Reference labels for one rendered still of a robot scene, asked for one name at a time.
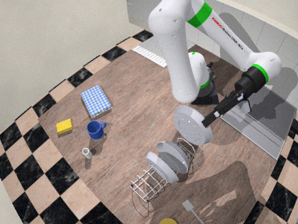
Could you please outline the white tiled wall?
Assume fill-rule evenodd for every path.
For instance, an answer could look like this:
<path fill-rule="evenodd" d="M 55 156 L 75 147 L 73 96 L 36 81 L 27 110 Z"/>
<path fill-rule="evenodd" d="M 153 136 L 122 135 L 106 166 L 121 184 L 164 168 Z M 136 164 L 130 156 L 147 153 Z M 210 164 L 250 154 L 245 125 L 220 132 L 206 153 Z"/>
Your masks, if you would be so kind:
<path fill-rule="evenodd" d="M 239 39 L 255 53 L 275 53 L 280 73 L 265 86 L 292 104 L 298 121 L 298 32 L 231 0 L 203 0 Z M 162 0 L 126 0 L 129 23 L 151 31 L 148 18 Z M 186 39 L 240 69 L 231 56 L 207 35 L 185 22 Z M 241 70 L 241 69 L 240 69 Z"/>

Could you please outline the yellow flat round disc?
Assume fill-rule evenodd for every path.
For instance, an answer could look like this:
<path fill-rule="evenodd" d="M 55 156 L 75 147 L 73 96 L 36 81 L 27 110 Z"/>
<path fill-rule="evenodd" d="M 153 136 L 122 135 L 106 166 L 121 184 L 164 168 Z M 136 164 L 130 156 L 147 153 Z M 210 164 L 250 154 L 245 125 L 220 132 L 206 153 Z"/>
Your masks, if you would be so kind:
<path fill-rule="evenodd" d="M 166 218 L 163 219 L 159 224 L 177 224 L 174 219 Z"/>

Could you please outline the yellow sponge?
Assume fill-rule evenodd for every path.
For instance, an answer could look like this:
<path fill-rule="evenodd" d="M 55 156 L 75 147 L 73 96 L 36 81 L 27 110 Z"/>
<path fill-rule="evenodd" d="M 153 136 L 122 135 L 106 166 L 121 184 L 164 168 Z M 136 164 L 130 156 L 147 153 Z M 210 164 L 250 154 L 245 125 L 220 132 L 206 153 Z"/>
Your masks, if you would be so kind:
<path fill-rule="evenodd" d="M 66 132 L 66 131 L 69 131 L 69 130 L 72 130 L 72 122 L 70 119 L 68 120 L 65 120 L 63 122 L 60 122 L 57 125 L 57 132 L 59 134 L 62 134 L 63 132 Z"/>

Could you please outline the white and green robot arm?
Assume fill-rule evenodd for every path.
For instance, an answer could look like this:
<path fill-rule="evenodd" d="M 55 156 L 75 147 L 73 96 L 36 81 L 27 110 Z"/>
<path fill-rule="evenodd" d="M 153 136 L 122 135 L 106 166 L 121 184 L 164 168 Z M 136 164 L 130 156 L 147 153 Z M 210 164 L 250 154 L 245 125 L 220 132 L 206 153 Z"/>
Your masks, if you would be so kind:
<path fill-rule="evenodd" d="M 177 101 L 188 104 L 209 95 L 216 79 L 209 70 L 213 62 L 206 67 L 200 53 L 188 53 L 186 21 L 235 60 L 243 71 L 241 77 L 247 76 L 254 83 L 254 93 L 280 73 L 282 62 L 275 53 L 254 53 L 203 0 L 162 0 L 150 13 L 148 26 L 165 58 Z"/>

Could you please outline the blue mug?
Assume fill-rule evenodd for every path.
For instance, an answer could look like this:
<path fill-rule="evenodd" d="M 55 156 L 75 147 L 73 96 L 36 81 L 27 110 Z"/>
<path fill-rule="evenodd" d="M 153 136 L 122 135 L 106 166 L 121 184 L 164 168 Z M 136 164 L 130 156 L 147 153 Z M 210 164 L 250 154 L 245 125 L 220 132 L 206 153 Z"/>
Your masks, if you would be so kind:
<path fill-rule="evenodd" d="M 104 126 L 101 127 L 101 125 L 103 125 L 103 124 L 104 124 Z M 104 137 L 103 129 L 106 126 L 107 126 L 106 122 L 98 122 L 98 121 L 94 120 L 87 124 L 86 129 L 94 141 L 100 141 Z"/>

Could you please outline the grey ribbed draining mat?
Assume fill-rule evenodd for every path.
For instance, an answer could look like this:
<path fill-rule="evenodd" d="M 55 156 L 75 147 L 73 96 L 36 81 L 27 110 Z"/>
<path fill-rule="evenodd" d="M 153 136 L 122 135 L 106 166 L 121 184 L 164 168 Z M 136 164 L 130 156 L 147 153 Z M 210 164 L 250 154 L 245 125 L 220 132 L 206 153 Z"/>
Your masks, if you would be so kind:
<path fill-rule="evenodd" d="M 188 50 L 193 47 L 195 44 L 187 40 L 187 48 Z M 131 49 L 136 53 L 146 57 L 147 59 L 153 61 L 154 63 L 160 65 L 161 67 L 166 67 L 166 61 L 162 54 L 162 51 L 155 40 L 154 36 L 137 45 L 136 47 Z"/>

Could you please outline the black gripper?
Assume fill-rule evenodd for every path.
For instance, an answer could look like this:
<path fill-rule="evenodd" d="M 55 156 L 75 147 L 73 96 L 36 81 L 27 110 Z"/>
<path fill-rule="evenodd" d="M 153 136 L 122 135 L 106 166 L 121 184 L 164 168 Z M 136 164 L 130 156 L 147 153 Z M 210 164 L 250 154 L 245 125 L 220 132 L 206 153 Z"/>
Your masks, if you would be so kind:
<path fill-rule="evenodd" d="M 224 99 L 209 113 L 204 120 L 204 127 L 206 128 L 212 122 L 214 122 L 220 115 L 224 115 L 238 103 L 244 100 L 244 96 L 248 99 L 255 91 L 256 87 L 252 80 L 247 76 L 243 76 L 235 84 L 235 91 L 231 91 L 229 95 L 226 95 Z"/>

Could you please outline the blue checked towel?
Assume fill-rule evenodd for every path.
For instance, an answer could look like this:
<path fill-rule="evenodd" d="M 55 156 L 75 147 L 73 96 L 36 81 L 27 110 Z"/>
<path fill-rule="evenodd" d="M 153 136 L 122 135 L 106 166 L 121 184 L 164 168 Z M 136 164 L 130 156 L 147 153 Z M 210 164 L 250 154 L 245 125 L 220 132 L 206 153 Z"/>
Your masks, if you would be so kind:
<path fill-rule="evenodd" d="M 82 92 L 81 97 L 92 118 L 112 108 L 99 85 Z"/>

